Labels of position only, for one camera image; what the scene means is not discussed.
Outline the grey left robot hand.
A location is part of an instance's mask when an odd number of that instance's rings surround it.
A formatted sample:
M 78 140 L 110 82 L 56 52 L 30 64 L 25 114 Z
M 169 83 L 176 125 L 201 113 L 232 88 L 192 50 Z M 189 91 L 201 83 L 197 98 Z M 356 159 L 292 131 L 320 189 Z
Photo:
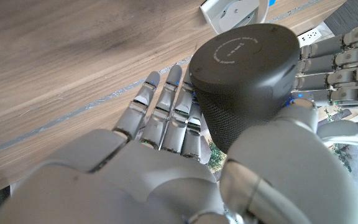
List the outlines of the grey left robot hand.
M 358 122 L 318 126 L 317 107 L 358 108 L 358 27 L 300 49 L 288 134 L 296 141 L 358 145 Z

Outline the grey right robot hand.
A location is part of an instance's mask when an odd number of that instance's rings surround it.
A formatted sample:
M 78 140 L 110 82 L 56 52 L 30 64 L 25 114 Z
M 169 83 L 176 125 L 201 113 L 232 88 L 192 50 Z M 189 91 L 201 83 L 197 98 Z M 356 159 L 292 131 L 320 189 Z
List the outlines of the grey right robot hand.
M 352 179 L 316 135 L 316 107 L 294 98 L 243 132 L 220 179 L 198 159 L 200 114 L 171 68 L 144 136 L 160 76 L 152 72 L 112 130 L 48 156 L 0 208 L 0 223 L 358 223 Z

